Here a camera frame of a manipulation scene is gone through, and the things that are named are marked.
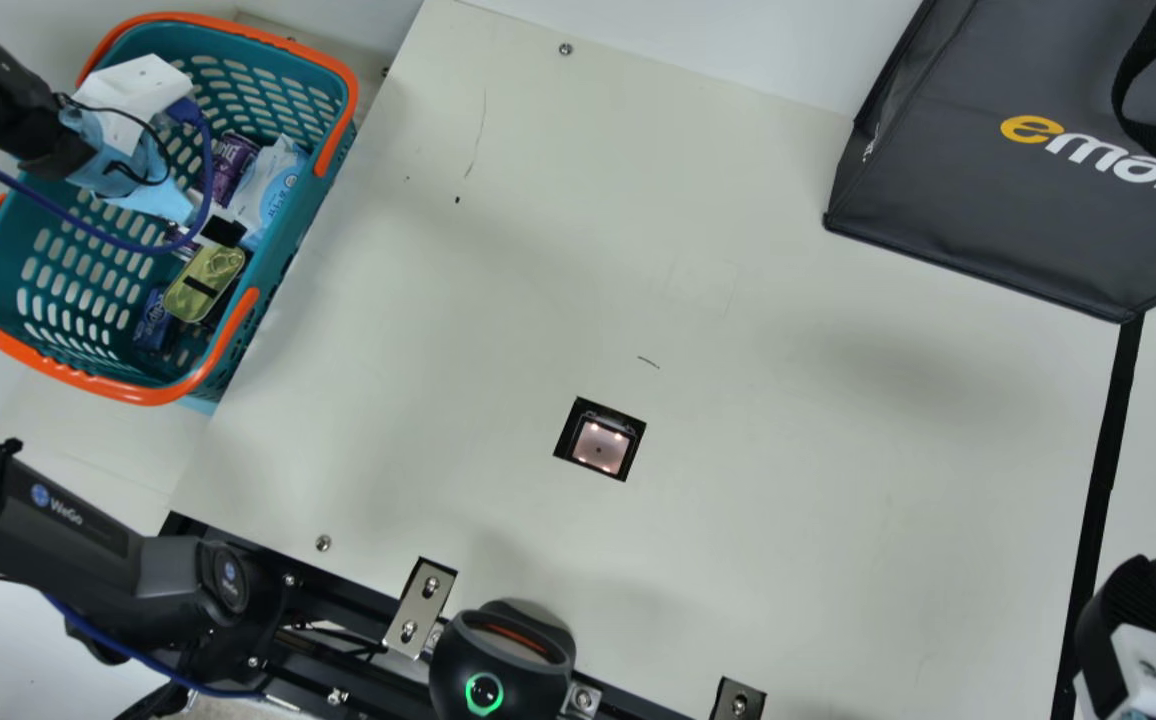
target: emart logo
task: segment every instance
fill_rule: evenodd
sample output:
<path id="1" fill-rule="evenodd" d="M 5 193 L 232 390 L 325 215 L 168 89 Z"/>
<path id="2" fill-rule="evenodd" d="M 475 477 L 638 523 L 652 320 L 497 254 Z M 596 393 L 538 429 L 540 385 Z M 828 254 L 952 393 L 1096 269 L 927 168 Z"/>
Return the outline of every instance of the emart logo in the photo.
<path id="1" fill-rule="evenodd" d="M 1098 158 L 1094 169 L 1101 173 L 1112 172 L 1122 181 L 1150 184 L 1156 190 L 1156 158 L 1150 155 L 1131 155 L 1119 144 L 1103 142 L 1084 133 L 1067 132 L 1061 124 L 1039 116 L 1018 116 L 1000 123 L 1000 133 L 1013 142 L 1042 144 L 1054 155 L 1067 155 L 1077 165 L 1085 159 Z"/>

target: basket handle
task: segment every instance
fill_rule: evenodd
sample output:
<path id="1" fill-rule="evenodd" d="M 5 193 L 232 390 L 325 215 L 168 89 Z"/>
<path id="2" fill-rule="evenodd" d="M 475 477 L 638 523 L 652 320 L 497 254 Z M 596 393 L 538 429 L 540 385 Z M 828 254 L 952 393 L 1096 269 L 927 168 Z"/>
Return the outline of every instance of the basket handle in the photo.
<path id="1" fill-rule="evenodd" d="M 334 55 L 321 53 L 319 50 L 312 50 L 309 46 L 299 45 L 298 42 L 289 40 L 289 38 L 272 35 L 271 32 L 264 32 L 258 28 L 234 23 L 231 20 L 213 18 L 209 17 L 209 15 L 198 15 L 195 13 L 150 13 L 147 15 L 138 15 L 138 17 L 127 18 L 116 28 L 112 28 L 112 31 L 108 32 L 108 37 L 104 37 L 103 40 L 99 42 L 98 47 L 94 50 L 92 55 L 89 55 L 89 60 L 86 61 L 86 67 L 80 70 L 80 76 L 76 77 L 76 86 L 80 87 L 80 83 L 83 83 L 86 77 L 89 77 L 89 73 L 94 69 L 94 65 L 97 65 L 103 58 L 106 58 L 108 51 L 111 50 L 111 46 L 114 45 L 116 42 L 120 39 L 120 36 L 125 35 L 126 31 L 135 25 L 158 22 L 188 23 L 217 29 L 217 31 L 221 32 L 249 37 L 250 40 L 262 42 L 266 45 L 284 50 L 286 53 L 298 55 L 304 60 L 321 65 L 326 69 L 338 74 L 338 76 L 342 79 L 342 82 L 346 83 L 346 102 L 342 105 L 342 114 L 339 118 L 339 123 L 335 124 L 334 129 L 329 132 L 329 135 L 325 138 L 325 144 L 321 147 L 321 154 L 319 154 L 316 159 L 316 165 L 312 168 L 316 177 L 318 178 L 323 178 L 326 173 L 328 173 L 329 164 L 334 161 L 338 146 L 342 142 L 342 135 L 346 133 L 346 128 L 348 128 L 351 124 L 351 116 L 355 113 L 355 104 L 357 104 L 357 99 L 360 97 L 360 83 L 355 81 L 355 73 L 351 72 L 351 68 L 346 67 L 346 64 L 342 64 L 342 60 L 336 59 Z"/>
<path id="2" fill-rule="evenodd" d="M 0 209 L 3 202 L 5 195 L 1 195 Z M 34 347 L 27 346 L 25 342 L 17 340 L 2 329 L 0 329 L 0 350 L 30 369 L 49 374 L 49 377 L 57 381 L 67 383 L 71 387 L 91 392 L 94 395 L 129 402 L 129 404 L 170 404 L 170 402 L 187 396 L 191 391 L 197 388 L 200 383 L 206 381 L 206 378 L 213 373 L 213 369 L 216 368 L 218 361 L 222 361 L 223 354 L 227 354 L 227 348 L 231 346 L 231 337 L 235 336 L 236 331 L 239 331 L 240 325 L 245 322 L 245 316 L 249 316 L 249 311 L 253 310 L 253 306 L 258 304 L 259 297 L 262 297 L 262 291 L 258 290 L 257 287 L 251 287 L 246 290 L 240 296 L 240 299 L 236 302 L 236 307 L 231 311 L 230 318 L 227 318 L 227 324 L 213 337 L 212 349 L 206 359 L 203 359 L 203 363 L 200 363 L 198 369 L 193 370 L 188 377 L 181 378 L 180 381 L 166 387 L 135 386 L 135 384 L 113 381 L 111 378 L 86 373 L 84 370 L 77 370 L 72 368 L 72 365 L 58 363 L 57 359 L 40 355 Z"/>

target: blue cloth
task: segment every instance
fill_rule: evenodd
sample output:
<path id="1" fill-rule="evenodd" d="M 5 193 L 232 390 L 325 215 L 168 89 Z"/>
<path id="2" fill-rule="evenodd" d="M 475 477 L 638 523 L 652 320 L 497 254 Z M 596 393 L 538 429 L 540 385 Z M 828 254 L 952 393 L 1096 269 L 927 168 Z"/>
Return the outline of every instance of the blue cloth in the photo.
<path id="1" fill-rule="evenodd" d="M 156 138 L 143 132 L 138 139 L 134 155 L 125 155 L 103 142 L 102 123 L 97 113 L 79 107 L 67 107 L 58 114 L 65 126 L 80 133 L 80 136 L 97 150 L 83 168 L 72 173 L 67 181 L 75 186 L 88 188 L 95 195 L 102 195 L 108 205 L 117 208 L 147 213 L 157 218 L 171 220 L 180 225 L 188 224 L 195 206 L 175 184 L 175 178 L 166 173 L 165 159 L 161 158 Z M 120 170 L 111 169 L 113 163 L 125 163 L 138 177 L 147 179 L 166 178 L 165 181 L 144 186 L 133 181 Z"/>

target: green led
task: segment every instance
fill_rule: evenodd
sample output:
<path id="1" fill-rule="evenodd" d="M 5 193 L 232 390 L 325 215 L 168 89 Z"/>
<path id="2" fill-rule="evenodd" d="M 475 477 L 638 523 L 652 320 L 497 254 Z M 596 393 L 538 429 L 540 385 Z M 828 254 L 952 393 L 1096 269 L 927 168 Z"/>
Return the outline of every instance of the green led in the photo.
<path id="1" fill-rule="evenodd" d="M 482 707 L 477 705 L 472 698 L 472 691 L 476 688 L 477 680 L 489 678 L 494 680 L 494 684 L 497 688 L 497 692 L 494 693 L 494 705 L 488 707 Z M 494 712 L 502 705 L 502 680 L 497 680 L 497 675 L 494 673 L 477 673 L 467 680 L 467 688 L 465 688 L 465 693 L 467 695 L 467 710 L 474 712 L 477 717 L 487 717 L 490 712 Z"/>

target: blue cable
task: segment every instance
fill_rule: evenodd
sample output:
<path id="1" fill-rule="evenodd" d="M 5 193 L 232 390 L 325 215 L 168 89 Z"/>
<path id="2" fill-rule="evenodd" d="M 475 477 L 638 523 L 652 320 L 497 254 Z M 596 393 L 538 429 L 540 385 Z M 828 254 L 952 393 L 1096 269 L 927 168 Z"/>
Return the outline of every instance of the blue cable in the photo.
<path id="1" fill-rule="evenodd" d="M 156 670 L 161 675 L 165 675 L 166 678 L 173 680 L 175 683 L 180 684 L 190 691 L 195 691 L 209 697 L 230 698 L 230 700 L 240 700 L 240 698 L 243 698 L 243 700 L 257 700 L 257 698 L 264 697 L 262 693 L 255 693 L 252 691 L 218 691 L 217 689 L 208 685 L 197 683 L 194 680 L 185 678 L 185 676 L 181 676 L 179 671 L 172 669 L 172 667 L 168 665 L 163 665 L 163 662 L 154 659 L 154 656 L 143 655 L 142 652 L 131 650 L 129 647 L 126 647 L 125 644 L 108 637 L 108 634 L 103 633 L 102 630 L 98 630 L 90 624 L 89 619 L 81 618 L 75 610 L 72 610 L 66 604 L 62 604 L 62 602 L 58 601 L 57 597 L 49 596 L 47 594 L 44 596 L 44 600 L 47 600 L 49 604 L 53 606 L 54 609 L 61 613 L 62 617 L 66 618 L 75 629 L 80 630 L 81 633 L 89 634 L 95 643 L 101 644 L 101 646 L 106 647 L 108 650 L 121 653 L 121 655 L 129 656 L 131 660 L 136 660 L 142 662 L 142 665 L 147 665 L 150 669 Z"/>
<path id="2" fill-rule="evenodd" d="M 129 252 L 139 252 L 143 255 L 166 255 L 170 252 L 188 245 L 190 242 L 195 239 L 195 236 L 203 228 L 203 223 L 209 218 L 209 205 L 213 202 L 213 140 L 209 133 L 209 124 L 206 117 L 200 113 L 200 107 L 195 102 L 191 101 L 177 101 L 170 106 L 170 116 L 175 119 L 185 120 L 185 123 L 191 123 L 195 126 L 197 131 L 200 132 L 200 158 L 203 161 L 203 200 L 200 202 L 200 209 L 195 214 L 195 220 L 191 223 L 191 229 L 185 236 L 179 238 L 177 242 L 171 242 L 168 245 L 158 245 L 156 247 L 147 247 L 143 245 L 136 245 L 133 242 L 120 240 L 120 238 L 112 237 L 111 233 L 101 231 L 101 229 L 95 228 L 92 224 L 86 223 L 82 218 L 75 217 L 66 208 L 58 205 L 53 200 L 49 200 L 37 190 L 27 186 L 17 178 L 2 173 L 0 170 L 0 183 L 5 184 L 6 187 L 10 187 L 22 195 L 29 196 L 34 200 L 36 205 L 40 208 L 49 210 L 62 222 L 72 223 L 84 232 L 91 233 L 97 237 L 98 240 L 108 243 L 118 247 L 119 250 L 127 250 Z"/>

